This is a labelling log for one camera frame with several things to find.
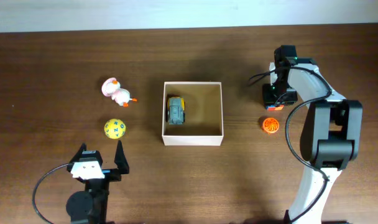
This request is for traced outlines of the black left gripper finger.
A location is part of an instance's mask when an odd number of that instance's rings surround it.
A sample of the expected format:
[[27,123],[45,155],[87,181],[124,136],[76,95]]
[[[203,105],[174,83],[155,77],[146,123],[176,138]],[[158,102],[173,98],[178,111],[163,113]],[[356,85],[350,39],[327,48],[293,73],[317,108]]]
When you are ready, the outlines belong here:
[[121,140],[119,140],[117,144],[116,153],[114,157],[114,163],[117,165],[117,169],[120,174],[129,173],[129,164],[125,157]]
[[84,151],[86,151],[86,144],[85,143],[83,143],[80,146],[79,150],[75,153],[75,155],[69,161],[68,166],[67,166],[67,170],[71,170],[73,168],[74,163],[78,162],[80,160],[80,157],[81,157],[81,155]]

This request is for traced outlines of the colourful puzzle cube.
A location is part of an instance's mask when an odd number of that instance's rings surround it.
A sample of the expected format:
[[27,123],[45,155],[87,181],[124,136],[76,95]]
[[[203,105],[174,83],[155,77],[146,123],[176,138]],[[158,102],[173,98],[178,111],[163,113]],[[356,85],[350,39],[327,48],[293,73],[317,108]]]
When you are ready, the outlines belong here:
[[278,105],[278,106],[269,105],[269,106],[266,106],[267,111],[280,111],[283,108],[284,108],[284,105]]

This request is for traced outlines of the yellow grey toy truck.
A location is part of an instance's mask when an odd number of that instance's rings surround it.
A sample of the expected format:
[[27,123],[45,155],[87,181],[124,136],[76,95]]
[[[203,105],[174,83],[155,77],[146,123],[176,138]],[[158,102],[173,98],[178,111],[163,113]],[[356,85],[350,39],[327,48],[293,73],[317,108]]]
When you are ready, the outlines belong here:
[[167,122],[181,125],[185,122],[185,101],[182,97],[173,96],[167,102]]

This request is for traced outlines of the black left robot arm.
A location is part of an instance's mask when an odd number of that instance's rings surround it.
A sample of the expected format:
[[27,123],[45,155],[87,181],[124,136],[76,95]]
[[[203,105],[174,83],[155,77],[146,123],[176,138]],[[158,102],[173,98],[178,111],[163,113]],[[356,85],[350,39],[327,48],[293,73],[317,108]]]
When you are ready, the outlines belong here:
[[122,142],[118,141],[113,169],[103,169],[99,151],[89,151],[82,144],[72,157],[67,171],[72,177],[85,185],[85,189],[72,194],[66,203],[66,211],[71,223],[106,223],[109,185],[120,182],[129,173],[129,164],[124,154]]

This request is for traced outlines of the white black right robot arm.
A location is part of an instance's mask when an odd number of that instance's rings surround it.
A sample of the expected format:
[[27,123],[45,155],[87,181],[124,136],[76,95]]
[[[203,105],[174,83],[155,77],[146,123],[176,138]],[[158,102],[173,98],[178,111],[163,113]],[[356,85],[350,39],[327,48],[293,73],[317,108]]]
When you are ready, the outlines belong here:
[[339,94],[323,78],[316,62],[298,57],[295,46],[281,45],[274,51],[263,85],[264,106],[269,111],[294,105],[284,130],[290,152],[289,124],[301,108],[308,109],[300,136],[300,153],[294,157],[304,165],[297,196],[285,212],[284,223],[321,223],[321,215],[336,179],[355,160],[359,150],[362,104]]

